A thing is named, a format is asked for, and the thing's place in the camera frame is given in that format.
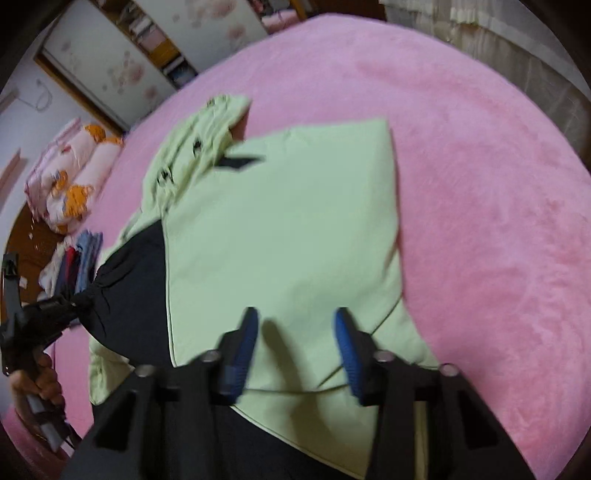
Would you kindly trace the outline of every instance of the pink bed sheet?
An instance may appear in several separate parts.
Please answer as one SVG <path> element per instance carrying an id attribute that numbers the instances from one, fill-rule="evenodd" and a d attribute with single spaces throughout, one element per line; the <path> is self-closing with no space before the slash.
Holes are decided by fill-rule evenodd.
<path id="1" fill-rule="evenodd" d="M 84 225 L 102 231 L 105 246 L 138 208 L 164 137 L 217 93 L 252 98 L 247 137 L 388 118 L 408 309 L 537 478 L 555 478 L 591 425 L 591 178 L 550 120 L 437 40 L 323 16 L 203 73 L 129 136 Z M 56 353 L 68 414 L 83 432 L 92 422 L 86 339 L 71 332 Z"/>

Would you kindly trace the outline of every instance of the human hand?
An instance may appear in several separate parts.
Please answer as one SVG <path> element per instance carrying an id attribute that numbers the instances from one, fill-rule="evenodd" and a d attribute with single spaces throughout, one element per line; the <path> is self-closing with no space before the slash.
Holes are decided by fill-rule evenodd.
<path id="1" fill-rule="evenodd" d="M 41 354 L 37 358 L 37 365 L 39 366 L 39 376 L 35 381 L 31 380 L 23 370 L 11 373 L 8 381 L 18 416 L 29 430 L 39 434 L 38 426 L 27 402 L 27 395 L 39 395 L 43 400 L 48 400 L 57 406 L 64 404 L 64 397 L 61 394 L 61 385 L 57 381 L 57 373 L 51 367 L 51 357 L 45 353 Z"/>

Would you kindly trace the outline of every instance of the white wall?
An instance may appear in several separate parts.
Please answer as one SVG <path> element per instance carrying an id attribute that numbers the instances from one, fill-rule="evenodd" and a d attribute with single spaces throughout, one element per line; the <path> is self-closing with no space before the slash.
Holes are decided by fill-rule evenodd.
<path id="1" fill-rule="evenodd" d="M 0 171 L 7 165 L 14 153 L 21 149 L 21 163 L 17 165 L 9 182 L 0 192 L 0 247 L 4 252 L 8 236 L 17 215 L 25 203 L 23 186 L 27 174 L 32 170 L 37 159 L 48 142 L 72 118 L 81 117 L 83 122 L 94 122 L 92 116 L 53 82 L 43 70 L 34 63 L 33 58 L 43 38 L 43 32 L 27 50 L 24 57 L 10 77 L 4 93 L 17 87 L 20 97 L 36 103 L 44 89 L 37 85 L 41 80 L 49 88 L 53 100 L 51 106 L 42 113 L 16 100 L 0 113 Z M 0 375 L 0 414 L 9 405 L 6 379 Z"/>

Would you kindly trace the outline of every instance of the metal screw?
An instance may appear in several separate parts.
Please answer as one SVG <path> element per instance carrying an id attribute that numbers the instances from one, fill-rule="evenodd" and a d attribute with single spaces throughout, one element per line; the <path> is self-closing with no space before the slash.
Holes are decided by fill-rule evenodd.
<path id="1" fill-rule="evenodd" d="M 396 356 L 388 350 L 378 350 L 377 352 L 374 353 L 374 358 L 380 364 L 387 364 L 388 362 L 394 361 Z"/>
<path id="2" fill-rule="evenodd" d="M 149 377 L 156 371 L 156 367 L 153 365 L 140 365 L 135 369 L 135 374 L 140 378 Z"/>
<path id="3" fill-rule="evenodd" d="M 222 357 L 221 353 L 217 350 L 208 350 L 201 356 L 201 361 L 204 364 L 209 364 L 212 362 L 217 362 Z"/>
<path id="4" fill-rule="evenodd" d="M 457 377 L 460 374 L 460 369 L 454 364 L 443 364 L 439 371 L 444 377 Z"/>

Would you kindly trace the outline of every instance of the orange cartoon character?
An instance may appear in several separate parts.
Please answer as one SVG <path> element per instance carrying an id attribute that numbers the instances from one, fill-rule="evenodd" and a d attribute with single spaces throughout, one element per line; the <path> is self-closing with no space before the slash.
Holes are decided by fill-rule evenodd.
<path id="1" fill-rule="evenodd" d="M 95 143 L 101 143 L 105 139 L 105 129 L 99 125 L 86 125 L 84 130 L 95 139 Z"/>
<path id="2" fill-rule="evenodd" d="M 57 197 L 68 186 L 68 173 L 65 170 L 58 170 L 53 176 L 51 195 Z"/>
<path id="3" fill-rule="evenodd" d="M 63 212 L 65 218 L 80 218 L 86 213 L 86 202 L 95 189 L 91 185 L 72 185 L 66 192 Z"/>

